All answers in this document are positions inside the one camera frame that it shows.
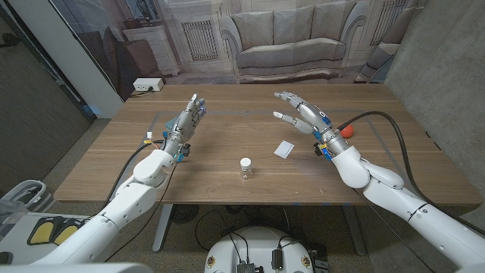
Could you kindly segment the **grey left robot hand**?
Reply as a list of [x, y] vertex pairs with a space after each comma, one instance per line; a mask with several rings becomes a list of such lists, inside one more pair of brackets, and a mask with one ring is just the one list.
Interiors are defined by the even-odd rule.
[[206, 113], [204, 102], [205, 100], [200, 99], [195, 93], [186, 108], [174, 119], [165, 144], [165, 152], [175, 155], [192, 138], [197, 125]]

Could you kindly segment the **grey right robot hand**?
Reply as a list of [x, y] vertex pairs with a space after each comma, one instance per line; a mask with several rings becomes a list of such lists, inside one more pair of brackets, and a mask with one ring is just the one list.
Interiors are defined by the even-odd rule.
[[340, 131], [333, 128], [332, 122], [319, 107], [287, 91], [274, 93], [274, 95], [291, 104], [300, 114], [301, 118], [294, 118], [278, 111], [273, 113], [274, 117], [293, 125], [302, 133], [312, 134], [319, 143], [327, 147], [327, 151], [331, 156], [337, 156], [351, 147], [344, 140]]

